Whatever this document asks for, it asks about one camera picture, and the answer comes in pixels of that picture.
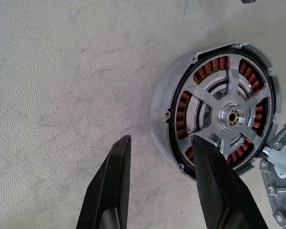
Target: electric motor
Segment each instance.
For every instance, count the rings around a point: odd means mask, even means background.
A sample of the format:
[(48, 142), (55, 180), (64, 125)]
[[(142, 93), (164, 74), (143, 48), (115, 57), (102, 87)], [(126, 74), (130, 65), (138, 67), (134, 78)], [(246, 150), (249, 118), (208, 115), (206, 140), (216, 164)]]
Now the electric motor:
[(152, 135), (161, 153), (194, 179), (194, 135), (241, 172), (272, 140), (280, 109), (269, 59), (251, 44), (232, 42), (183, 55), (167, 68), (153, 95)]

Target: aluminum motor housing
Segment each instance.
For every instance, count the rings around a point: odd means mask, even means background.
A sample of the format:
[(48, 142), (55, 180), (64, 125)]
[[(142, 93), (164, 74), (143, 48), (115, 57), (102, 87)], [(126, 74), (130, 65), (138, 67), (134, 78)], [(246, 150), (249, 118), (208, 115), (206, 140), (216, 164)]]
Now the aluminum motor housing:
[[(178, 99), (180, 99), (181, 89), (184, 86), (185, 81), (189, 78), (189, 75), (197, 71), (199, 67), (202, 68), (201, 66), (205, 62), (208, 62), (211, 59), (213, 59), (213, 61), (219, 60), (220, 57), (225, 55), (233, 57), (241, 56), (244, 57), (247, 61), (250, 61), (249, 65), (255, 66), (257, 71), (259, 71), (260, 74), (263, 76), (263, 80), (265, 81), (265, 83), (269, 86), (269, 103), (266, 105), (267, 111), (269, 113), (265, 118), (265, 123), (267, 123), (267, 127), (265, 130), (263, 130), (263, 139), (260, 140), (260, 144), (258, 144), (258, 147), (254, 145), (254, 150), (248, 156), (246, 156), (246, 158), (243, 159), (242, 164), (234, 166), (233, 169), (239, 174), (248, 170), (252, 163), (252, 159), (259, 155), (266, 142), (270, 142), (273, 139), (277, 129), (277, 125), (273, 124), (273, 119), (274, 115), (276, 113), (280, 113), (281, 111), (281, 96), (279, 83), (277, 76), (274, 74), (271, 62), (261, 50), (249, 43), (230, 42), (224, 45), (213, 47), (211, 49), (207, 49), (202, 52), (193, 52), (180, 56), (170, 66), (168, 66), (162, 77), (159, 79), (158, 84), (155, 88), (150, 112), (151, 130), (153, 139), (155, 140), (155, 143), (160, 152), (173, 165), (178, 167), (182, 172), (189, 175), (193, 179), (195, 179), (194, 162), (191, 163), (188, 158), (185, 157), (184, 153), (180, 151), (179, 146), (176, 146), (176, 136), (174, 136), (176, 135), (176, 129), (174, 126), (177, 112), (176, 103), (178, 101), (180, 102), (180, 100)], [(230, 73), (228, 64), (229, 62), (227, 63), (227, 69), (225, 70), (227, 72), (227, 75)], [(238, 91), (239, 86), (240, 84), (237, 86), (236, 91), (236, 93), (238, 94), (240, 94)], [(248, 113), (252, 116), (253, 119), (256, 118), (255, 111), (254, 114), (252, 114), (252, 109)], [(253, 125), (253, 121), (248, 121), (248, 123), (249, 122), (251, 122), (251, 124), (248, 124), (251, 128), (251, 126)]]

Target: rotor spoke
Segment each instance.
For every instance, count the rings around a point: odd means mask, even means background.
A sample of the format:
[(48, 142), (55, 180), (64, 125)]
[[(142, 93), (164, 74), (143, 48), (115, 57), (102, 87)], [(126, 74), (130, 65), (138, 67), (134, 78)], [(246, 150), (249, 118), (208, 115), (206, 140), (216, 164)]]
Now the rotor spoke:
[(262, 138), (256, 134), (256, 132), (248, 126), (244, 126), (241, 131), (247, 138), (249, 138), (250, 142), (254, 145), (259, 146), (262, 143)]
[(190, 92), (194, 97), (201, 100), (211, 108), (218, 106), (218, 100), (193, 80), (188, 81), (187, 87), (184, 90)]
[(207, 127), (202, 128), (199, 131), (189, 133), (188, 136), (186, 136), (184, 139), (178, 139), (177, 141), (178, 141), (178, 145), (179, 145), (180, 151), (181, 152), (185, 152), (189, 147), (192, 146), (192, 139), (193, 139), (194, 135), (200, 136), (200, 137), (204, 138), (205, 140), (213, 143), (209, 139), (209, 136), (212, 133), (213, 133), (213, 131), (212, 131), (211, 126), (207, 126)]
[(220, 152), (225, 156), (225, 159), (228, 158), (231, 148), (231, 139), (230, 138), (221, 138)]
[(242, 57), (239, 55), (230, 56), (230, 64), (229, 64), (229, 86), (228, 86), (228, 94), (238, 93), (238, 85), (239, 85), (239, 64)]
[(247, 108), (252, 108), (259, 104), (263, 99), (269, 97), (271, 95), (270, 88), (268, 86), (259, 90), (255, 95), (246, 100), (245, 104)]
[(184, 139), (178, 139), (177, 142), (181, 152), (185, 152), (188, 148), (192, 147), (192, 138), (190, 136)]

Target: shaft hole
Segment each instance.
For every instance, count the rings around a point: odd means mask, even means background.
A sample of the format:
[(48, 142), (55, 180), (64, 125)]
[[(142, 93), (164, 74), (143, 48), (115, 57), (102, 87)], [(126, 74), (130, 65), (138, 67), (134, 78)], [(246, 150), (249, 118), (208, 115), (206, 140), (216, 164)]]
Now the shaft hole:
[(234, 119), (235, 119), (235, 114), (230, 114), (229, 120), (230, 120), (230, 121), (234, 121)]

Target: mounting hole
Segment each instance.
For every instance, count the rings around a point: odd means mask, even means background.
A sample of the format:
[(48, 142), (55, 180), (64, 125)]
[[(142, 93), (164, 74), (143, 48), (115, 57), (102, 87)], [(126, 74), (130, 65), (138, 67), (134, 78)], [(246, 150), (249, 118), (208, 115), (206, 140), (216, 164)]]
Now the mounting hole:
[(283, 221), (282, 217), (280, 217), (280, 216), (276, 216), (276, 220), (277, 220), (278, 222), (282, 222), (282, 221)]

